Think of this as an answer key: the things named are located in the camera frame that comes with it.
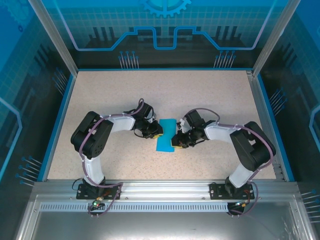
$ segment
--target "blue cloth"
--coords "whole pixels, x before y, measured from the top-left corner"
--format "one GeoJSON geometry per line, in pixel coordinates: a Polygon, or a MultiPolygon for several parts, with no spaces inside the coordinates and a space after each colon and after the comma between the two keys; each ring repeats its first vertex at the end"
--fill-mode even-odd
{"type": "Polygon", "coordinates": [[[172,118],[160,119],[159,124],[163,128],[163,135],[157,139],[156,150],[173,153],[175,148],[171,146],[171,139],[176,134],[177,120],[172,118]]]}

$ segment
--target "enclosure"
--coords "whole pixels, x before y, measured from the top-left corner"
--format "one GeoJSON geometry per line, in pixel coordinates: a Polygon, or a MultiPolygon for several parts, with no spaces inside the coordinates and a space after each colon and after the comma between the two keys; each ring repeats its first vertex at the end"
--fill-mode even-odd
{"type": "Polygon", "coordinates": [[[1,239],[318,239],[319,7],[2,1],[1,239]],[[217,122],[262,128],[276,155],[254,178],[250,214],[231,217],[237,200],[211,199],[210,184],[239,164],[232,144],[163,152],[161,137],[133,131],[112,133],[100,155],[106,183],[123,182],[119,199],[105,201],[104,216],[86,214],[92,199],[77,199],[84,172],[71,136],[88,112],[123,113],[140,98],[159,121],[208,108],[217,122]]]}

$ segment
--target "beige work surface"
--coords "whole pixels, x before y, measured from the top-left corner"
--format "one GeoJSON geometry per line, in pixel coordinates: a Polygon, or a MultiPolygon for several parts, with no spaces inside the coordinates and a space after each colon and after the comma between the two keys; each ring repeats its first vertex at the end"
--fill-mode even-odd
{"type": "MultiPolygon", "coordinates": [[[[245,71],[80,71],[48,179],[83,177],[81,160],[70,138],[89,111],[101,115],[122,113],[136,108],[139,98],[154,108],[158,120],[179,120],[189,110],[203,107],[219,113],[221,123],[260,124],[245,71]]],[[[210,112],[199,113],[206,121],[216,119],[210,112]]],[[[156,139],[136,137],[133,131],[112,133],[101,154],[105,177],[217,180],[225,179],[240,163],[234,146],[222,141],[205,141],[175,152],[156,151],[156,145],[156,139]]],[[[275,179],[273,167],[267,167],[256,178],[275,179]]]]}

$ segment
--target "vented metal strip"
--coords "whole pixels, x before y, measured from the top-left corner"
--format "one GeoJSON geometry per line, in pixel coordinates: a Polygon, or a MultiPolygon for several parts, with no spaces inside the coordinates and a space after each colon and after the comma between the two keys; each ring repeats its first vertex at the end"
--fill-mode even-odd
{"type": "MultiPolygon", "coordinates": [[[[105,202],[100,210],[95,212],[103,212],[109,203],[105,202]]],[[[41,203],[41,212],[86,212],[88,202],[43,202],[41,203]]],[[[116,202],[109,210],[118,213],[205,213],[205,212],[228,212],[228,204],[226,202],[116,202]]]]}

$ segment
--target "blue printed backdrop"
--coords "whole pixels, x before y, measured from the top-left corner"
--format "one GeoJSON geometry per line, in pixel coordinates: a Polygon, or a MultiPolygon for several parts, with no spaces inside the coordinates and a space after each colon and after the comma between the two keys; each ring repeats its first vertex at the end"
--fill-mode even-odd
{"type": "Polygon", "coordinates": [[[0,0],[0,22],[0,232],[12,240],[38,174],[22,157],[41,164],[70,72],[27,0],[0,0]]]}
{"type": "Polygon", "coordinates": [[[138,54],[146,68],[252,67],[286,3],[44,1],[80,68],[123,68],[125,51],[138,54]]]}
{"type": "Polygon", "coordinates": [[[261,72],[294,177],[318,186],[319,8],[319,1],[301,0],[261,72]]]}

